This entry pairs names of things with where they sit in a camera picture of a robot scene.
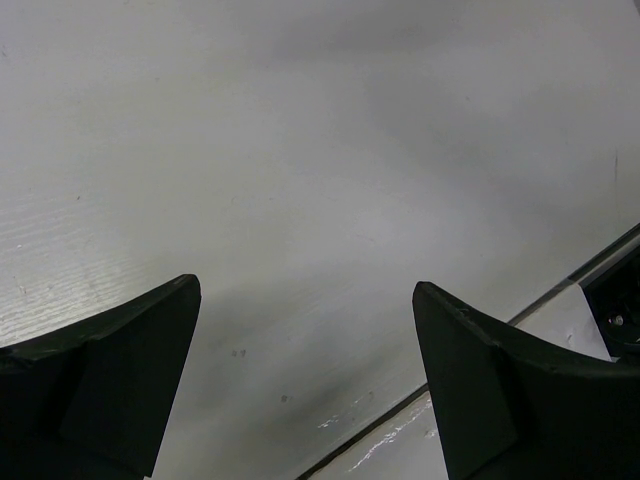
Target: white panel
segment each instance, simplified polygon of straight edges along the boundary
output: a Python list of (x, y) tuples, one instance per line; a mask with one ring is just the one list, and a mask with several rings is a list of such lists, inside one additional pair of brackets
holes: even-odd
[(571, 285), (525, 318), (518, 328), (559, 347), (611, 361), (580, 286)]
[(196, 273), (155, 478), (293, 478), (424, 382), (415, 282), (507, 319), (638, 222), (637, 17), (4, 0), (0, 345)]

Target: white surface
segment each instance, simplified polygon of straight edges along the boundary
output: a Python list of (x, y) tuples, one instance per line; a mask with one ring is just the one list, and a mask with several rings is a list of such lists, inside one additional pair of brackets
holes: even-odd
[(559, 347), (611, 361), (584, 292), (571, 285), (525, 318), (518, 328)]
[(311, 478), (447, 480), (431, 395), (424, 394)]
[(639, 45), (627, 0), (5, 0), (0, 344), (196, 273), (154, 478), (293, 478), (424, 381), (416, 281), (507, 319), (638, 222)]

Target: black plastic part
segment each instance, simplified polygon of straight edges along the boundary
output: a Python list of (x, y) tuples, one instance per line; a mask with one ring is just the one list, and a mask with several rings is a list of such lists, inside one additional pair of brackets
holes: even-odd
[(565, 350), (429, 283), (416, 328), (450, 480), (640, 478), (640, 369)]
[[(583, 290), (609, 354), (640, 358), (640, 248)], [(624, 323), (614, 323), (616, 317)]]
[(0, 350), (0, 478), (151, 476), (200, 300), (183, 275)]

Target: dark mark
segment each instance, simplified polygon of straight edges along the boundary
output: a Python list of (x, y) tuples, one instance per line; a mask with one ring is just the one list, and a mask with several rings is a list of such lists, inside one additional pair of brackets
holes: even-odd
[(616, 203), (616, 214), (618, 223), (620, 223), (620, 198), (618, 195), (618, 149), (616, 148), (616, 156), (613, 160), (613, 194)]
[(618, 188), (618, 149), (617, 148), (616, 148), (616, 157), (613, 161), (613, 181), (616, 188)]

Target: screw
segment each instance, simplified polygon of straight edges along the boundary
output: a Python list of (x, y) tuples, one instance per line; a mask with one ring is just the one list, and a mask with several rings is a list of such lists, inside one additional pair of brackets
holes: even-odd
[(616, 315), (615, 317), (611, 317), (609, 319), (609, 323), (611, 325), (615, 325), (616, 327), (621, 327), (624, 325), (624, 317), (622, 315)]

